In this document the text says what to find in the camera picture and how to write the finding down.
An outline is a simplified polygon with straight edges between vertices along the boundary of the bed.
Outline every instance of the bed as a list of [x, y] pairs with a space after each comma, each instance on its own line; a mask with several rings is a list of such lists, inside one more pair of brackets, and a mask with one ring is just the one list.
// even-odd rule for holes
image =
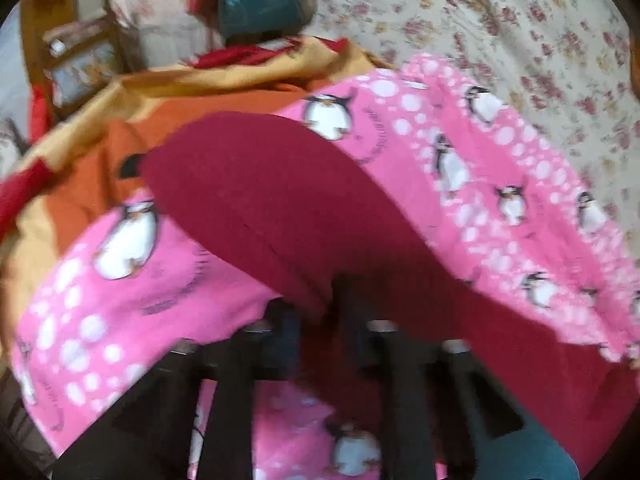
[[562, 150], [640, 258], [640, 107], [611, 0], [318, 0], [305, 30], [398, 65], [417, 48], [450, 59]]
[[[639, 257], [640, 194], [634, 187], [638, 170], [633, 157], [638, 155], [640, 108], [629, 85], [628, 30], [610, 0], [318, 0], [317, 13], [306, 31], [324, 37], [347, 36], [396, 65], [407, 61], [417, 49], [449, 60], [510, 104], [571, 160], [583, 184], [622, 226], [632, 256]], [[148, 76], [147, 83], [158, 85], [152, 95], [145, 94], [141, 90], [145, 85], [136, 81], [130, 80], [108, 98], [120, 105], [126, 102], [119, 100], [123, 95], [135, 99], [139, 118], [146, 117], [142, 108], [154, 107], [155, 96], [167, 95], [181, 85], [190, 91], [194, 88], [190, 85], [204, 88], [199, 86], [202, 81], [197, 76], [182, 78], [175, 72]], [[81, 126], [75, 123], [66, 128], [55, 142], [50, 140], [36, 148], [28, 160], [33, 162], [37, 154], [48, 153], [53, 171], [66, 167], [69, 147], [78, 147], [75, 157], [85, 153], [100, 136], [101, 111], [96, 104], [85, 108]], [[126, 116], [131, 111], [127, 108], [118, 113]], [[162, 126], [164, 134], [168, 134], [168, 127]], [[105, 190], [87, 191], [89, 196], [98, 196]], [[11, 258], [5, 267], [4, 293], [12, 287], [16, 291], [15, 276], [22, 268], [26, 287], [20, 288], [18, 299], [23, 308], [62, 254], [60, 232], [54, 232], [50, 223], [42, 224], [45, 202], [41, 196], [29, 204], [18, 221], [17, 245], [8, 248]], [[97, 213], [84, 210], [82, 214], [95, 218]], [[86, 223], [86, 216], [74, 221]], [[63, 245], [69, 247], [72, 242], [65, 238]], [[29, 254], [38, 247], [49, 248], [39, 253], [43, 265], [25, 274], [25, 266], [33, 261]], [[12, 316], [12, 323], [17, 323], [19, 309]], [[485, 321], [490, 329], [490, 320]], [[517, 336], [511, 336], [508, 341], [515, 345]], [[576, 363], [600, 359], [593, 349], [578, 346], [574, 350], [572, 359]], [[517, 361], [514, 356], [501, 359], [503, 366]], [[594, 396], [592, 410], [577, 415], [576, 420], [606, 420], [607, 427], [594, 439], [584, 437], [579, 458], [583, 473], [613, 442], [637, 400], [633, 379], [624, 368], [623, 364], [608, 368], [602, 387], [588, 393], [589, 398]], [[527, 370], [521, 372], [526, 377]], [[579, 381], [588, 392], [590, 377], [581, 376]], [[576, 432], [571, 427], [564, 430]]]

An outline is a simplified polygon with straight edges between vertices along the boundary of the penguin print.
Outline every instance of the penguin print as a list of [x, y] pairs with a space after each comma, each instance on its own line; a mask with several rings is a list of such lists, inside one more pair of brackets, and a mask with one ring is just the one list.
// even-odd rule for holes
[[303, 112], [302, 123], [326, 140], [340, 140], [351, 133], [353, 120], [349, 102], [355, 97], [336, 97], [331, 94], [318, 94], [306, 97], [308, 103]]
[[598, 290], [596, 288], [582, 288], [580, 290], [589, 300], [589, 307], [593, 308], [596, 306], [596, 301], [598, 299]]
[[502, 108], [503, 102], [486, 88], [472, 86], [465, 92], [469, 111], [483, 123], [491, 123]]
[[326, 423], [325, 428], [334, 438], [331, 465], [326, 468], [327, 473], [359, 476], [380, 465], [380, 445], [371, 433], [356, 430], [353, 424], [339, 426]]
[[95, 270], [107, 280], [134, 275], [151, 256], [157, 233], [153, 201], [123, 204], [122, 218], [95, 253]]
[[29, 361], [31, 359], [31, 345], [18, 340], [18, 350], [22, 361], [22, 369], [17, 373], [16, 379], [20, 383], [22, 398], [31, 406], [36, 405], [36, 390], [29, 373]]
[[600, 209], [588, 191], [578, 195], [578, 225], [588, 233], [598, 231], [607, 221], [607, 215]]
[[550, 281], [544, 272], [534, 272], [522, 280], [522, 288], [532, 304], [540, 308], [549, 308], [558, 286]]
[[598, 351], [600, 355], [610, 363], [617, 363], [622, 357], [619, 353], [614, 352], [607, 343], [600, 343], [598, 345]]
[[634, 292], [634, 298], [631, 302], [631, 316], [640, 321], [640, 290]]
[[445, 191], [453, 198], [469, 182], [469, 170], [443, 134], [436, 138], [435, 150], [436, 173], [441, 178]]
[[527, 203], [524, 200], [524, 186], [495, 188], [498, 195], [498, 209], [510, 226], [518, 226], [526, 219]]

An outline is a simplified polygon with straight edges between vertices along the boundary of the bedspread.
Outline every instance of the bedspread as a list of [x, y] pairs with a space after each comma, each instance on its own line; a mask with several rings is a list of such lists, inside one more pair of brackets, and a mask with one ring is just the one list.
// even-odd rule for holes
[[449, 59], [564, 153], [640, 258], [640, 106], [611, 0], [318, 0], [307, 30]]

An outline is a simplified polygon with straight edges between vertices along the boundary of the white polka dot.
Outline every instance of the white polka dot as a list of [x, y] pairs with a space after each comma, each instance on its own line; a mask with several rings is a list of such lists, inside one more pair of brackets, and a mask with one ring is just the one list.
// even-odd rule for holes
[[87, 374], [84, 376], [84, 389], [88, 392], [94, 392], [100, 388], [100, 375], [96, 373]]
[[430, 59], [426, 63], [422, 64], [422, 69], [425, 74], [431, 75], [436, 72], [439, 66], [440, 64], [436, 60]]
[[522, 131], [522, 140], [524, 140], [525, 142], [531, 142], [536, 138], [537, 134], [538, 132], [536, 131], [536, 129], [533, 126], [529, 126], [527, 124], [527, 126], [525, 126], [524, 130]]
[[102, 413], [102, 410], [104, 409], [104, 405], [100, 399], [91, 400], [89, 402], [89, 406], [91, 406], [91, 409], [96, 413]]
[[520, 156], [524, 153], [524, 144], [516, 144], [513, 149], [511, 150], [511, 153], [514, 156]]
[[463, 204], [456, 214], [456, 225], [458, 227], [463, 227], [469, 220], [473, 210], [469, 204]]
[[92, 343], [100, 341], [105, 332], [107, 332], [107, 327], [97, 314], [85, 317], [80, 323], [80, 337], [86, 341]]
[[508, 256], [501, 257], [498, 262], [498, 270], [500, 270], [500, 272], [506, 272], [509, 270], [509, 267], [511, 267], [511, 258]]
[[487, 212], [486, 209], [484, 209], [483, 211], [479, 212], [478, 215], [476, 216], [476, 225], [485, 225], [488, 218], [489, 218], [489, 213]]
[[475, 227], [470, 227], [469, 229], [465, 229], [465, 242], [472, 242], [476, 239], [476, 235], [478, 234], [478, 230]]
[[547, 160], [541, 160], [536, 167], [536, 177], [547, 178], [551, 173], [551, 164]]
[[414, 94], [405, 94], [400, 99], [400, 105], [408, 112], [417, 112], [422, 107], [422, 99]]
[[56, 340], [56, 319], [53, 316], [47, 317], [38, 329], [36, 346], [40, 350], [48, 350]]
[[411, 131], [411, 123], [406, 119], [396, 119], [394, 121], [394, 130], [398, 135], [406, 135]]
[[132, 364], [127, 366], [124, 370], [124, 375], [127, 377], [129, 384], [135, 383], [146, 372], [146, 368], [140, 364]]
[[380, 97], [391, 97], [398, 93], [398, 85], [386, 79], [379, 79], [375, 83], [372, 83], [371, 90], [373, 90], [375, 95]]
[[49, 310], [49, 303], [46, 301], [39, 301], [31, 307], [31, 311], [38, 316], [44, 316]]
[[116, 400], [120, 398], [122, 393], [120, 392], [112, 392], [107, 396], [107, 406], [111, 406]]
[[60, 348], [60, 362], [70, 372], [84, 372], [89, 367], [89, 354], [76, 339], [69, 339]]
[[498, 133], [495, 134], [495, 143], [500, 144], [501, 146], [506, 146], [513, 140], [514, 134], [515, 132], [513, 131], [513, 128], [508, 126], [500, 128]]
[[67, 308], [74, 308], [80, 304], [82, 300], [82, 290], [79, 285], [75, 285], [69, 289], [65, 294], [65, 306]]
[[56, 290], [58, 292], [65, 290], [67, 285], [75, 279], [80, 272], [81, 266], [78, 258], [69, 260], [60, 266], [56, 275]]
[[566, 178], [566, 171], [560, 168], [554, 173], [554, 184], [560, 186]]
[[65, 393], [67, 398], [76, 406], [82, 406], [86, 402], [86, 398], [80, 386], [76, 383], [69, 383], [65, 386]]
[[117, 363], [122, 359], [122, 349], [118, 345], [108, 345], [104, 349], [104, 360], [109, 364]]

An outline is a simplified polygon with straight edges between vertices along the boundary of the pink blanket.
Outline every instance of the pink blanket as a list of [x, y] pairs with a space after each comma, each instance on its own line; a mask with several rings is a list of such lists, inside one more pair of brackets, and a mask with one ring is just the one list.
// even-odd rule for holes
[[[533, 127], [443, 60], [419, 54], [281, 115], [353, 158], [469, 286], [610, 361], [638, 352], [639, 276], [622, 233]], [[28, 409], [62, 453], [176, 339], [226, 338], [276, 295], [139, 194], [82, 235], [21, 320], [14, 370]], [[289, 384], [257, 397], [259, 475], [321, 476], [330, 407]]]

